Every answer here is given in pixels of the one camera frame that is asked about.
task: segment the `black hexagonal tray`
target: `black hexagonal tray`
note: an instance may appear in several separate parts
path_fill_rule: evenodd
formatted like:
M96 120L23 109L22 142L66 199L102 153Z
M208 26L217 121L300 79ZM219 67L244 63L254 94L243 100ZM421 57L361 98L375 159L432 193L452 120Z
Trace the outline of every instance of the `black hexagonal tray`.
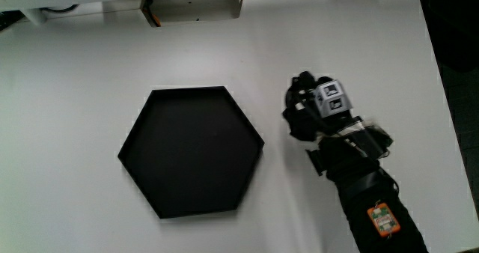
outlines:
M118 158L161 219L238 208L264 146L225 87L152 91Z

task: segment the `cable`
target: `cable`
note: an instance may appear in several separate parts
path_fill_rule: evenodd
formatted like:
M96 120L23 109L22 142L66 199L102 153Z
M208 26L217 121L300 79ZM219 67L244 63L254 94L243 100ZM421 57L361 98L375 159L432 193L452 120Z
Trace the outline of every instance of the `cable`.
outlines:
M55 9L51 9L49 7L43 7L43 8L40 8L40 9L44 10L44 11L47 11L47 12L50 12L50 13L68 13L72 10L75 10L77 7L78 7L78 4L71 5L68 8L61 9L61 10L55 10Z
M151 10L150 10L150 5L153 4L153 0L145 0L144 2L144 7L147 9L147 12L148 12L148 16L150 17L151 21L155 24L155 26L158 28L160 27L161 25L159 24L159 22L157 21L157 19L155 19L155 17L153 16L153 14L151 13Z

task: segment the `white table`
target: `white table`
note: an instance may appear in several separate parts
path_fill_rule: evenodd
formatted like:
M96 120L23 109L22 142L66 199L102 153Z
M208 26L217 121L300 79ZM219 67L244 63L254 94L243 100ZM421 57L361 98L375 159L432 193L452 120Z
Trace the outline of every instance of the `white table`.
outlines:
M419 0L245 0L239 19L159 29L131 10L17 23L0 46L0 252L357 252L281 118L303 70L392 135L382 164L430 252L479 246ZM237 213L159 221L117 154L151 89L189 85L227 85L264 155Z

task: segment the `hexagonal tray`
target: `hexagonal tray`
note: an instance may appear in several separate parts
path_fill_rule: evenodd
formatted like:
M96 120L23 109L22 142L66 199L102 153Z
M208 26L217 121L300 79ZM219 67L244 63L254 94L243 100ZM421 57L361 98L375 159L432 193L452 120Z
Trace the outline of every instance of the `hexagonal tray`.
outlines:
M263 146L225 87L155 90L118 158L166 219L238 208Z

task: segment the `white tabletop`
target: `white tabletop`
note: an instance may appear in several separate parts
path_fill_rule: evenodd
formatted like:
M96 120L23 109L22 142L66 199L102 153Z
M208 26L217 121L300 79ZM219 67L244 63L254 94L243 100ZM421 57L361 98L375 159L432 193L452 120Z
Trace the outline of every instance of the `white tabletop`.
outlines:
M281 117L303 70L392 135L382 164L430 251L479 246L419 0L245 0L239 19L158 29L130 10L17 23L0 46L0 252L357 252ZM117 154L151 89L190 85L227 85L263 158L237 213L160 221Z

